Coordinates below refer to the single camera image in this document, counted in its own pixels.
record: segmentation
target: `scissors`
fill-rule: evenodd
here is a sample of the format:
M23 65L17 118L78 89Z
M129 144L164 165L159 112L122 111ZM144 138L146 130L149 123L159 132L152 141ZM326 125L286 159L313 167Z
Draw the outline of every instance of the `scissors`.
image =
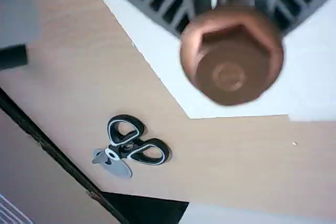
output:
M123 135L118 130L120 123L130 124L134 130ZM146 141L140 139L145 130L145 125L137 118L131 115L117 115L110 119L107 126L110 139L109 146L104 150L107 158L112 161L120 161L123 158L139 162L145 165L161 165L167 161L170 155L169 147L158 138L151 138ZM156 148L160 152L160 157L150 157L145 154L149 148Z

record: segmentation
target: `white paper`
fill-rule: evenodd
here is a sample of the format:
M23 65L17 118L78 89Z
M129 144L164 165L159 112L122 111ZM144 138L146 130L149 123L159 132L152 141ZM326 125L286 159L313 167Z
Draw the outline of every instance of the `white paper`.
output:
M307 80L300 79L299 81L296 81L296 79L306 78L306 75L309 73L312 66L305 63L304 65L307 65L307 68L303 70L302 68L304 66L302 61L297 59L297 55L300 54L299 57L303 57L304 54L308 53L312 50L312 48L319 46L317 41L313 41L315 37L310 37L310 40L305 38L305 33L307 33L307 29L309 30L309 28L305 28L305 25L297 29L295 33L292 33L291 37L289 36L286 38L286 61L283 71L276 83L256 101L239 106L225 107L217 105L209 100L206 96L195 89L186 79L180 64L180 41L176 37L147 18L127 0L103 1L115 15L116 19L132 39L139 52L144 56L146 61L150 64L171 95L175 97L176 101L189 118L200 119L290 114L293 115L293 118L301 119L300 115L302 115L304 110L300 107L301 100L303 97L307 97L307 92L310 88L307 86ZM336 33L329 31L329 34L334 35ZM310 46L312 48L303 50L303 45ZM322 48L327 50L329 53L328 55L325 53L325 56L322 58L328 58L328 64L330 64L332 61L329 59L330 55L333 55L334 53L329 47L327 47L327 44L325 44ZM309 62L314 63L313 66L315 67L315 72L320 71L319 78L323 79L323 67L325 67L326 64L321 64L320 66L318 57L314 60L313 55L310 55L309 59ZM297 68L301 69L301 72L298 75L299 77L296 76ZM328 94L336 99L335 91L330 89ZM330 102L330 100L325 97L323 97L323 99L326 102ZM305 99L304 103L315 104L316 100ZM328 113L329 119L336 119L336 106L334 109L328 111Z

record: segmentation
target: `wooden table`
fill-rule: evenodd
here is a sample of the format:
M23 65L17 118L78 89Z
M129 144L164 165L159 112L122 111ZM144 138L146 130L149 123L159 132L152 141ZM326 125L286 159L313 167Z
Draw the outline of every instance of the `wooden table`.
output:
M102 0L37 3L29 65L1 71L0 86L101 190L336 220L336 123L190 120ZM167 142L172 160L130 162L131 180L92 165L120 113Z

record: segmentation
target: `black scissor handle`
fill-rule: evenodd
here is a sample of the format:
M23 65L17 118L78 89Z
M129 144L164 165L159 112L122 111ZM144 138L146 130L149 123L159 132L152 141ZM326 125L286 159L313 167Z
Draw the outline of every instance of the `black scissor handle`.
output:
M148 150L149 148L157 148L161 153L161 157L156 158L145 155L144 151ZM151 138L143 142L143 144L138 148L132 150L127 155L127 159L131 159L146 165L161 165L167 161L169 155L170 150L162 140Z
M118 130L119 123L128 123L134 127L134 131L123 135ZM129 141L139 138L145 130L145 125L137 118L131 115L117 115L110 119L107 124L107 132L112 146L126 144Z

